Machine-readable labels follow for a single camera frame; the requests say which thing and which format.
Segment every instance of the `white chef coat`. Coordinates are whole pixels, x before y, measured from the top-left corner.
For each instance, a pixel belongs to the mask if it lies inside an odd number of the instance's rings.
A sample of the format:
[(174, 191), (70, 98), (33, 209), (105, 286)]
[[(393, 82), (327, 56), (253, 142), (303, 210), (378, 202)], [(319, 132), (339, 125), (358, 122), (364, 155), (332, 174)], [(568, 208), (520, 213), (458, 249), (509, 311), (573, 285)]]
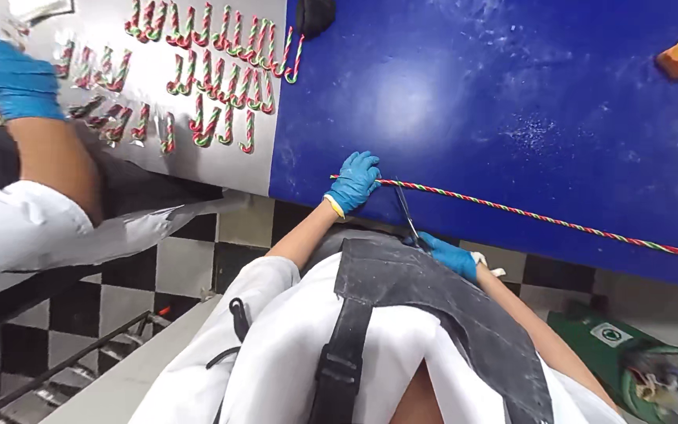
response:
[(237, 209), (249, 200), (250, 195), (227, 190), (220, 200), (126, 214), (94, 230), (70, 198), (33, 181), (17, 181), (0, 190), (0, 291), (35, 274), (27, 271), (135, 254), (198, 214)]
[[(306, 422), (315, 368), (343, 302), (334, 294), (340, 259), (341, 253), (329, 256), (302, 281), (295, 264), (282, 257), (242, 268), (190, 345), (154, 381), (129, 424), (211, 424), (224, 393), (221, 424)], [(206, 370), (217, 354), (240, 345), (228, 309), (234, 297), (246, 305), (250, 332), (238, 354)], [(423, 359), (444, 422), (505, 421), (501, 395), (467, 365), (438, 318), (398, 305), (373, 309), (353, 422), (388, 423)], [(540, 361), (554, 422), (625, 424), (598, 396)]]

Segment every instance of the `hand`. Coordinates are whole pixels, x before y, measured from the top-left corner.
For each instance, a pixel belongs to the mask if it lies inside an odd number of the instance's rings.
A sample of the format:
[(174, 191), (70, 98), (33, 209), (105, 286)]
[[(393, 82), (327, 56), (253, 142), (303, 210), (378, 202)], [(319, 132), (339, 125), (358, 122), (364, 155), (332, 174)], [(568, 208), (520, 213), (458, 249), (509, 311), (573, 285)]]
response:
[(420, 238), (431, 248), (431, 256), (438, 262), (443, 263), (448, 269), (464, 277), (467, 281), (477, 285), (476, 260), (472, 253), (452, 246), (446, 241), (429, 235), (427, 232), (419, 232)]
[(376, 181), (381, 178), (381, 171), (374, 166), (379, 160), (371, 156), (371, 152), (354, 152), (344, 161), (339, 178), (324, 195), (340, 217), (344, 218), (344, 214), (365, 203), (371, 192), (381, 185)]
[(0, 41), (0, 113), (6, 120), (41, 117), (64, 119), (56, 95), (53, 66)]

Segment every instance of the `blue table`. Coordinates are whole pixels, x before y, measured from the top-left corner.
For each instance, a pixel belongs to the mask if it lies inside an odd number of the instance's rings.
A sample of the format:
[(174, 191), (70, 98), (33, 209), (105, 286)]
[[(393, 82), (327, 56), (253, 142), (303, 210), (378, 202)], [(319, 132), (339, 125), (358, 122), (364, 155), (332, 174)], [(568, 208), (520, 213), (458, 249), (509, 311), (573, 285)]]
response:
[[(316, 205), (369, 149), (384, 177), (678, 247), (678, 82), (653, 62), (677, 41), (662, 0), (340, 1), (282, 88), (270, 196)], [(407, 196), (429, 231), (678, 284), (678, 256)], [(388, 187), (358, 215), (401, 223)]]

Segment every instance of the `scissors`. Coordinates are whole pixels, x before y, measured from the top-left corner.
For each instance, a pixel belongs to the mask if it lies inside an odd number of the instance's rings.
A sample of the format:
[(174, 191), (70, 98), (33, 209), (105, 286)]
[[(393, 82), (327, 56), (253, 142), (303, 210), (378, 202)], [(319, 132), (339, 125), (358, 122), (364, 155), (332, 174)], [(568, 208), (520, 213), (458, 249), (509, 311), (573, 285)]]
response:
[(420, 238), (415, 229), (415, 225), (412, 224), (412, 217), (410, 216), (410, 207), (407, 205), (407, 198), (405, 198), (405, 192), (401, 189), (400, 186), (395, 186), (396, 196), (399, 197), (399, 203), (401, 204), (401, 209), (405, 212), (405, 218), (407, 218), (407, 223), (410, 224), (410, 229), (412, 229), (412, 245), (417, 249), (423, 251), (423, 253), (430, 254), (430, 246)]

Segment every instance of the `forearm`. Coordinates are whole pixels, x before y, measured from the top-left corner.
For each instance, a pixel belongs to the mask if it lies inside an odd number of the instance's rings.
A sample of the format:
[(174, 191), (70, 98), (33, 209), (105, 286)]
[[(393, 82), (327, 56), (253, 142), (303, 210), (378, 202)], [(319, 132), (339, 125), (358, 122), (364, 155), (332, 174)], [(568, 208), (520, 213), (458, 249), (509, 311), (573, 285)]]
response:
[(7, 122), (20, 154), (20, 179), (69, 197), (97, 227), (102, 221), (99, 177), (73, 127), (65, 121), (20, 118)]
[(282, 256), (291, 260), (299, 269), (303, 269), (315, 246), (325, 236), (338, 216), (328, 200), (323, 199), (301, 223), (294, 227), (266, 256)]
[(532, 310), (515, 296), (498, 278), (493, 276), (482, 263), (477, 266), (478, 284), (483, 291), (509, 313), (532, 339), (532, 344), (543, 360), (554, 370), (577, 381), (595, 393), (611, 408), (616, 405), (598, 383), (590, 370), (577, 354), (572, 351), (551, 327), (538, 318)]

